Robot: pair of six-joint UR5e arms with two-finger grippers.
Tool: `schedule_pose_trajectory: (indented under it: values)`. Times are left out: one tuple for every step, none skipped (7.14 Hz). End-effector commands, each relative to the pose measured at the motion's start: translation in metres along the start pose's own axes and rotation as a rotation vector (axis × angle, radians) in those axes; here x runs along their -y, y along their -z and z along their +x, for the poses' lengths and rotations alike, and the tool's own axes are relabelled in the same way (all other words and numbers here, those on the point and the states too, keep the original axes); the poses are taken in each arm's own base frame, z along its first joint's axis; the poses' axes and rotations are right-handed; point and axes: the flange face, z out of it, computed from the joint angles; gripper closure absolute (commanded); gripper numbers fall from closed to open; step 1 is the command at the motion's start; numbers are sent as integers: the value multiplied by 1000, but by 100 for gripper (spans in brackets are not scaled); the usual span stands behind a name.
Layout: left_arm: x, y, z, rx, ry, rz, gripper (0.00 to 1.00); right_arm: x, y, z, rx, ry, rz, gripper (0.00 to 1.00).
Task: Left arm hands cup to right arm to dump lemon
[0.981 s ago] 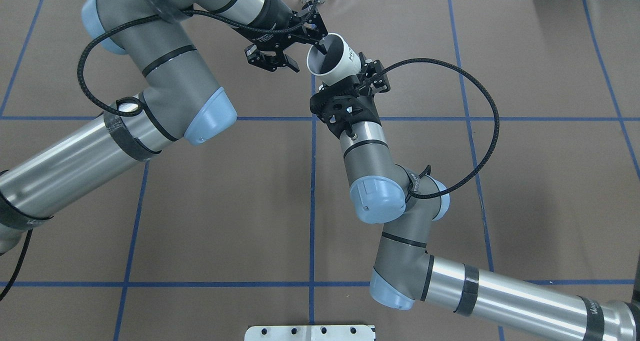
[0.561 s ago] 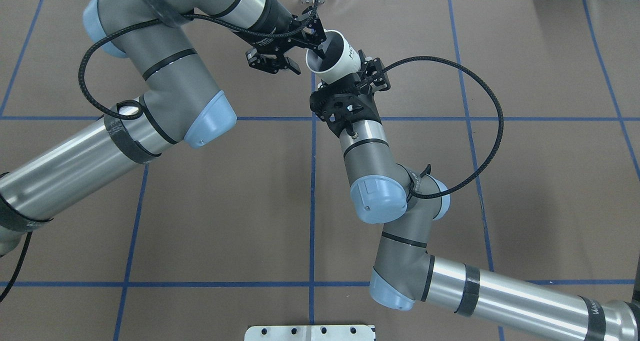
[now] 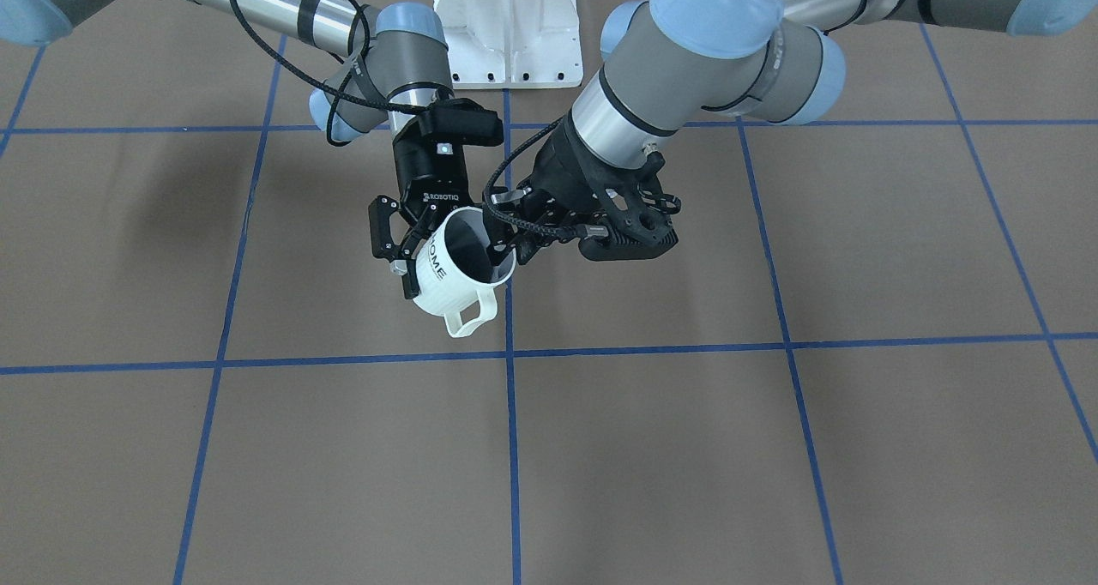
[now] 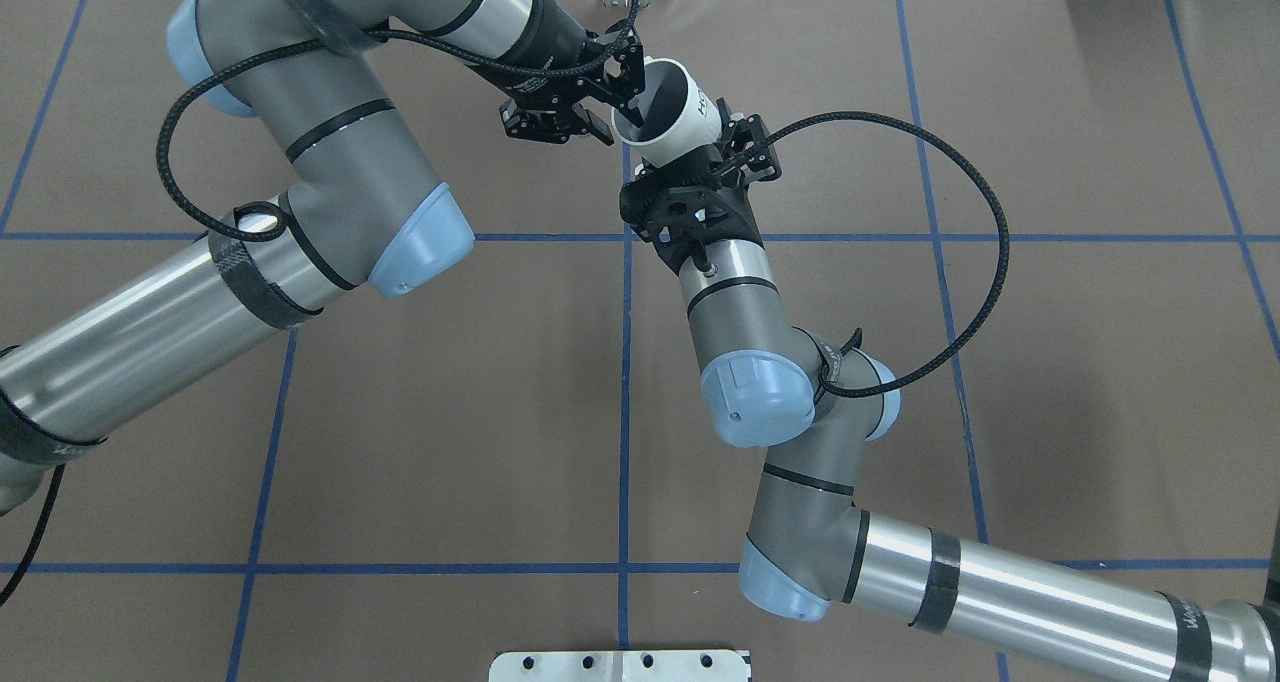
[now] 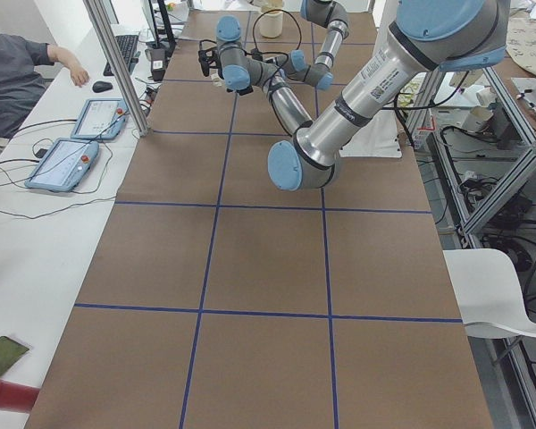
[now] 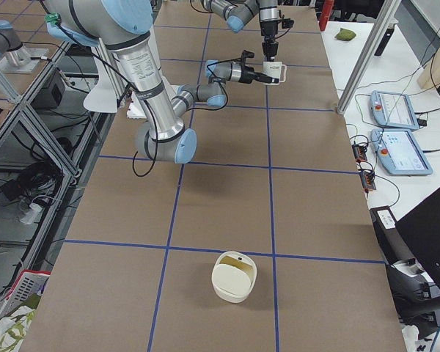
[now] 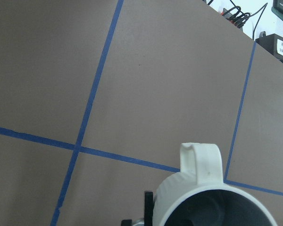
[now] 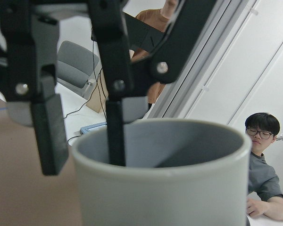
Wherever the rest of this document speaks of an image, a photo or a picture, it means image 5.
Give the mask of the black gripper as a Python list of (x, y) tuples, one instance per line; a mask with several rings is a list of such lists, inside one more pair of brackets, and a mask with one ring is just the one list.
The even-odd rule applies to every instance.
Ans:
[(198, 42), (198, 62), (204, 76), (209, 76), (211, 70), (221, 68), (220, 57), (218, 55), (217, 44), (211, 39), (201, 39)]

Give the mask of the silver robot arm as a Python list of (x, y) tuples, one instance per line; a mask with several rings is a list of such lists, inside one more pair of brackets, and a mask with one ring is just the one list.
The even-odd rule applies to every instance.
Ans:
[(258, 50), (241, 44), (239, 21), (223, 16), (212, 47), (201, 48), (202, 73), (219, 71), (227, 90), (245, 95), (260, 88), (289, 141), (274, 144), (268, 173), (279, 189), (317, 189), (336, 174), (339, 151), (381, 109), (394, 109), (398, 92), (417, 74), (440, 69), (464, 72), (499, 63), (505, 55), (508, 1), (401, 1), (387, 40), (374, 57), (342, 89), (324, 112), (312, 119), (288, 82), (301, 81), (327, 89), (331, 68), (349, 20), (335, 1), (304, 1), (303, 19), (326, 29), (313, 64), (300, 50), (263, 60)]
[(301, 17), (326, 30), (314, 63), (306, 62), (302, 50), (289, 53), (289, 59), (282, 66), (285, 76), (303, 82), (319, 90), (327, 90), (333, 82), (331, 69), (343, 41), (348, 37), (349, 19), (344, 6), (337, 1), (304, 0), (300, 7)]

